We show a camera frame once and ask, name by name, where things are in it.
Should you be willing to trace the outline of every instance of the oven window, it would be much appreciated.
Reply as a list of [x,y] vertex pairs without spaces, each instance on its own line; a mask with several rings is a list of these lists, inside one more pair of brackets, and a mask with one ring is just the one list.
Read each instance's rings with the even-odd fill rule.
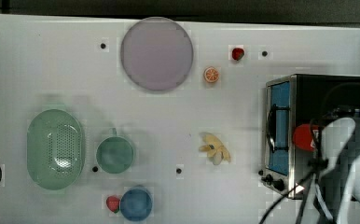
[[275,111],[271,113],[272,124],[272,146],[270,150],[269,169],[288,175],[288,122],[290,106],[290,83],[284,82],[270,87],[270,109]]

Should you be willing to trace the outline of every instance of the blue bowl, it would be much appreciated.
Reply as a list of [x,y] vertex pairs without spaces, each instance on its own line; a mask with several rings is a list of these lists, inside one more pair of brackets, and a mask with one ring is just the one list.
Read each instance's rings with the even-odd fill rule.
[[144,187],[128,190],[121,198],[119,210],[129,221],[143,221],[151,213],[153,201]]

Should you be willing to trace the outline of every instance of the orange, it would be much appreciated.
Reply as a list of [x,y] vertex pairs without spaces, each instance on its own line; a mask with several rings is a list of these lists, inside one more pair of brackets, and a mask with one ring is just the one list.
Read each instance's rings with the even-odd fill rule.
[[214,67],[208,67],[204,71],[204,78],[207,82],[216,82],[220,78],[220,74]]

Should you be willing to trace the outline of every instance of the green basket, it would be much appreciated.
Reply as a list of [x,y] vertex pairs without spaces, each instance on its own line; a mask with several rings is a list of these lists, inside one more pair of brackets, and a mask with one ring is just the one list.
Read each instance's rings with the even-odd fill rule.
[[28,172],[37,185],[57,190],[76,181],[85,146],[75,118],[58,109],[44,111],[32,120],[27,138]]

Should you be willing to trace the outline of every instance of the purple plate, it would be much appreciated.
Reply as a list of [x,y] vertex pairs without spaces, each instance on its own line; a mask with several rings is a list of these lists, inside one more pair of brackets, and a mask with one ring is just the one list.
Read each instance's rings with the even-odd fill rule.
[[186,80],[193,60],[187,32],[175,21],[150,17],[125,35],[121,61],[130,79],[151,91],[167,91]]

